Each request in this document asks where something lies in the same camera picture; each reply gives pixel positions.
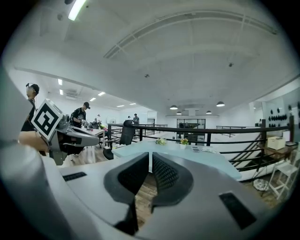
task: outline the floor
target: floor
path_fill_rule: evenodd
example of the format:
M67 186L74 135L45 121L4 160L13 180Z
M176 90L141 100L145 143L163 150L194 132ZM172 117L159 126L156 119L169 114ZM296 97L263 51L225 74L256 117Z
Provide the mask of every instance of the floor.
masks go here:
M95 155L96 155L96 162L103 162L107 161L102 153L102 149L99 146L95 146ZM83 165L83 164L90 164L92 162L92 154L91 154L91 147L84 149L78 157L74 157L70 155L64 161L64 164L59 167L70 167L74 165ZM270 176L265 176L264 179L270 180ZM280 204L280 201L277 201L274 197L271 190L266 192L257 191L253 187L252 182L245 182L242 183L249 191L251 191L254 195L261 198L270 208L275 207L276 205ZM135 196L136 201L136 213L138 218L138 225L142 227L142 225L146 222L146 220L151 216L151 200L157 194L156 182L154 179L153 174L149 173L146 177L142 187L140 188L139 192Z

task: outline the light blue table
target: light blue table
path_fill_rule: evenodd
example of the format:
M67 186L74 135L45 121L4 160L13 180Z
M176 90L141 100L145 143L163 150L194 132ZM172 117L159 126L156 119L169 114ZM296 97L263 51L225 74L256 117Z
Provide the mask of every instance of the light blue table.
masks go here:
M236 168L229 163L225 157L221 154L210 153L210 152L193 152L191 145L188 145L186 149L180 149L180 145L174 142L168 141L165 146L155 144L154 142L141 141L132 143L131 145L113 149L112 153L121 158L134 153L149 152L149 171L152 172L152 152L165 153L180 158L185 158L190 161L202 163L211 167L215 167L234 179L240 179L241 174Z

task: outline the black cap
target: black cap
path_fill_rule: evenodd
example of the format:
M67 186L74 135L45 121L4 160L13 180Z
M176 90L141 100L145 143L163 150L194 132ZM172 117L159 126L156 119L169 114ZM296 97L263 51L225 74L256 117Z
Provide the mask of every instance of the black cap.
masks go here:
M38 92L39 92L39 86L37 84L33 84L30 87L32 87L34 89L34 91L36 92L36 94L38 94Z
M85 105L86 108L90 109L90 104L88 102L85 102L83 105Z

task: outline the office chair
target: office chair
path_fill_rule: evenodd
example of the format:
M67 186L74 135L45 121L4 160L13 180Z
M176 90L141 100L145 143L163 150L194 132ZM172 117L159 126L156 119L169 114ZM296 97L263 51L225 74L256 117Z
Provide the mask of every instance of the office chair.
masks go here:
M122 135L120 138L120 142L117 142L116 140L109 140L106 141L107 145L110 145L109 149L103 149L103 155L106 157L108 160L113 159L113 153L112 153L112 148L113 148L113 142L124 144L124 145L130 145L133 139L133 136L135 135L135 127L132 125L132 120L125 120L123 123L123 128L122 128Z

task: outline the white ceiling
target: white ceiling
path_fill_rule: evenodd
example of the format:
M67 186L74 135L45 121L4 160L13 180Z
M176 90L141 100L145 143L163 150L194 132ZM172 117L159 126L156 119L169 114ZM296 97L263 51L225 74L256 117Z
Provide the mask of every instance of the white ceiling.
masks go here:
M68 19L72 4L63 2L44 1L33 13L30 35L45 41L51 36L70 49L76 42L83 54L89 47L102 60L121 63L134 77L106 79L110 82L99 83L97 89L122 94L153 110L164 109L166 115L176 114L168 110L173 104L180 111L197 108L199 115L208 110L218 115L261 97L288 81L284 76L294 70L293 66L276 67L281 65L276 47L285 47L278 44L284 36L256 1L87 0L75 21ZM65 54L73 57L76 51ZM102 74L101 66L95 67L97 58L83 54L79 64ZM116 76L118 70L107 72ZM117 89L118 81L125 80L132 84L130 91ZM84 97L97 92L67 84ZM112 100L113 105L120 101ZM217 108L218 101L224 101L225 107Z
M37 77L44 82L48 89L48 93L56 95L57 98L90 102L94 105L99 105L116 110L130 109L139 106L138 104L130 105L130 103L133 102L126 101L122 98L115 97L107 93L98 96L98 94L102 92L101 90L92 89L73 82L63 80L62 85L59 85L57 78L43 75L37 75ZM60 89L63 90L63 95L60 95Z

